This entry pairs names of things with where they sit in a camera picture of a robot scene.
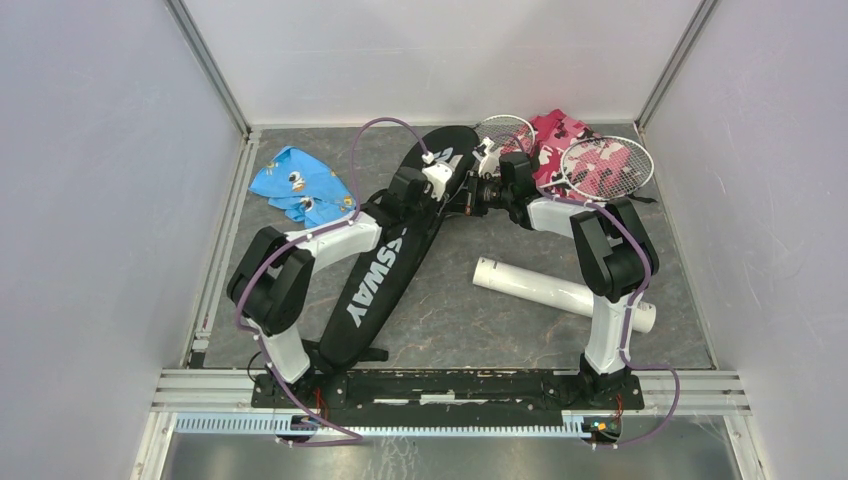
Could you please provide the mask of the white shuttlecock tube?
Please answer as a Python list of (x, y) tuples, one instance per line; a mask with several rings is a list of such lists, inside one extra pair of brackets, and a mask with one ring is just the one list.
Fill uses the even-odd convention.
[(587, 318), (593, 314), (594, 294), (589, 287), (501, 261), (480, 257), (472, 282), (478, 287)]

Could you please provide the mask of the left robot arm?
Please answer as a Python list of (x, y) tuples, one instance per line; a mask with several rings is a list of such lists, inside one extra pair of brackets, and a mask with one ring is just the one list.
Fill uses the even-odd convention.
[[(443, 221), (453, 169), (400, 168), (382, 196), (340, 220), (307, 230), (260, 230), (228, 285), (241, 326), (252, 331), (290, 407), (314, 394), (307, 375), (345, 370), (366, 352), (426, 257)], [(317, 345), (307, 346), (297, 321), (315, 273), (356, 262)]]

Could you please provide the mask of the black racket bag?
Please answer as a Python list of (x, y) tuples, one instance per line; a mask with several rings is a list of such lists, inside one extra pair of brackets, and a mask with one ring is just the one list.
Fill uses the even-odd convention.
[(367, 350), (401, 300), (423, 263), (445, 219), (442, 210), (474, 166), (472, 151), (479, 137), (467, 126), (437, 128), (423, 136), (423, 146), (436, 156), (451, 153), (455, 168), (445, 198), (432, 213), (393, 222), (390, 218), (390, 185), (429, 182), (422, 173), (422, 146), (406, 154), (387, 188), (364, 202), (362, 213), (382, 227), (377, 244), (355, 261), (317, 347), (310, 353), (322, 372), (343, 371), (367, 359)]

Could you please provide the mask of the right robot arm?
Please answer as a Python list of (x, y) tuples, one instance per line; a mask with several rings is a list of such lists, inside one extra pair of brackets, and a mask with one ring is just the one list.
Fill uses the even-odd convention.
[(589, 341), (580, 358), (577, 392), (591, 408), (602, 408), (624, 386), (633, 369), (631, 318), (658, 260), (650, 239), (626, 198), (602, 204), (555, 195), (536, 185), (533, 163), (518, 152), (500, 159), (500, 175), (471, 172), (464, 182), (463, 212), (483, 216), (508, 212), (517, 225), (573, 240), (584, 283), (593, 294)]

